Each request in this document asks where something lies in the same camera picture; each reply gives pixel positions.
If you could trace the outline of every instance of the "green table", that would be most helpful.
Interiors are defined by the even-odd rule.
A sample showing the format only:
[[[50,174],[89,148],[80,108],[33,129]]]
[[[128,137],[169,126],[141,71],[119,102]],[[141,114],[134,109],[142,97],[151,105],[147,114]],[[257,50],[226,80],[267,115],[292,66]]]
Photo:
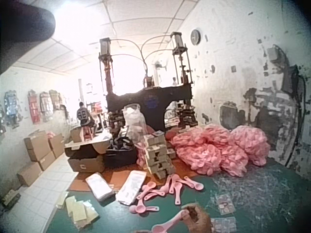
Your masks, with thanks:
[[[236,218],[237,232],[267,233],[288,232],[295,221],[301,206],[306,206],[311,197],[311,182],[302,179],[293,171],[269,160],[265,167],[248,165],[243,178],[235,178],[225,172],[214,177],[196,176],[195,181],[205,185],[203,192],[184,187],[181,195],[182,205],[198,202],[211,217]],[[229,193],[236,212],[221,216],[214,203],[215,195]],[[114,197],[102,203],[91,192],[70,192],[77,200],[90,200],[100,215],[90,226],[80,232],[92,233],[130,233],[134,230],[151,229],[153,225],[163,223],[173,217],[180,206],[175,206],[174,196],[156,197],[145,202],[146,206],[159,206],[157,213],[142,216],[128,212],[128,206],[115,201]],[[56,210],[47,232],[78,232],[66,209]],[[186,226],[180,222],[170,233],[186,233]]]

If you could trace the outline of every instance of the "small box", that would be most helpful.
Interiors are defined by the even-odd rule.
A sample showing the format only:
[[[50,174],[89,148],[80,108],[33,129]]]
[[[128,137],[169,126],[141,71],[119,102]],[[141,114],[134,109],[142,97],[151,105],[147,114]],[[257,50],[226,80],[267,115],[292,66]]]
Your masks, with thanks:
[[[168,156],[167,155],[161,155],[152,159],[147,159],[146,158],[146,164],[147,166],[153,166],[155,164],[159,164],[159,163],[163,163],[163,162],[167,162],[168,160]]]
[[[37,162],[51,151],[45,131],[31,133],[24,142],[31,161]]]
[[[166,170],[158,171],[155,174],[160,180],[164,179],[167,176]]]
[[[55,161],[55,157],[53,152],[51,151],[43,159],[39,161],[39,165],[43,171],[45,171],[53,162]]]
[[[82,142],[82,138],[83,138],[83,130],[82,130],[82,127],[79,126],[79,127],[76,127],[74,129],[72,129],[70,131],[70,135],[71,135],[71,138],[73,140],[74,143],[76,142]]]
[[[172,174],[176,173],[175,166],[173,164],[171,164],[171,166],[166,169],[166,172],[167,172],[168,175],[172,175]]]
[[[17,177],[22,185],[30,186],[41,174],[42,170],[39,163],[31,162],[17,173]]]
[[[147,168],[151,174],[155,174],[158,171],[168,169],[170,165],[171,165],[170,163],[164,162],[164,163],[156,164],[153,166],[148,166]]]
[[[144,136],[145,144],[150,147],[155,144],[165,143],[165,134],[162,131],[157,131],[149,135]]]
[[[63,135],[60,133],[49,139],[50,147],[53,151],[55,158],[58,158],[65,152],[65,143]]]
[[[68,163],[73,171],[77,172],[103,172],[104,171],[104,156],[99,154],[94,158],[79,159],[72,156],[68,159]]]
[[[167,155],[168,155],[171,159],[176,158],[176,152],[175,152],[173,149],[167,149]]]
[[[157,156],[166,155],[167,148],[165,144],[153,145],[145,149],[146,158],[151,159]]]

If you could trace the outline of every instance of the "clear plastic bag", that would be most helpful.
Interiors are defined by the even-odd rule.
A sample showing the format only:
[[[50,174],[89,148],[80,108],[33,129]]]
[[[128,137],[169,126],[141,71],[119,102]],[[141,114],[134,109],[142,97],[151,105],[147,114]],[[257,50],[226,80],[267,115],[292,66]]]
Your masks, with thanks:
[[[123,115],[126,125],[129,126],[128,137],[133,143],[143,141],[143,136],[147,134],[146,121],[140,112],[139,104],[129,104],[123,108]]]

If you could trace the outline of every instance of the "machine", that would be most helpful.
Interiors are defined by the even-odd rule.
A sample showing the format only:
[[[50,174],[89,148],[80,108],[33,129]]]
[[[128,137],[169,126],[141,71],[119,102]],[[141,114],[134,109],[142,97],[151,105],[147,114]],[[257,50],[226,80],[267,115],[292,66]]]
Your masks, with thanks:
[[[183,44],[181,35],[182,34],[179,32],[173,32],[170,35],[172,42],[174,44],[172,54],[176,70],[177,86],[170,86],[164,88],[154,87],[152,78],[148,76],[148,68],[146,68],[145,69],[146,75],[144,78],[146,81],[146,87],[143,90],[140,90],[136,93],[129,93],[122,96],[118,96],[113,93],[111,74],[110,74],[113,62],[112,55],[110,52],[111,40],[109,38],[104,38],[100,40],[101,52],[99,55],[99,59],[100,62],[102,62],[104,65],[105,82],[107,88],[106,100],[107,100],[107,108],[109,111],[109,126],[113,135],[118,132],[119,127],[125,124],[124,118],[122,118],[121,110],[124,108],[124,106],[132,103],[138,103],[140,105],[140,111],[143,113],[147,125],[149,125],[156,131],[161,130],[164,132],[165,131],[164,114],[166,108],[172,101],[183,100],[183,104],[179,104],[178,106],[178,115],[180,118],[179,125],[181,127],[184,127],[185,125],[190,126],[197,125],[197,121],[195,120],[194,116],[193,110],[194,108],[193,106],[191,106],[192,76],[188,56],[188,49],[186,45]],[[186,66],[183,64],[184,60],[183,54],[187,55],[189,69],[186,69]],[[179,84],[178,78],[179,75],[177,71],[175,56],[178,56],[178,60],[180,62],[179,67],[181,68],[181,75],[180,75],[181,84]],[[147,67],[143,56],[141,60],[143,61],[145,67]]]

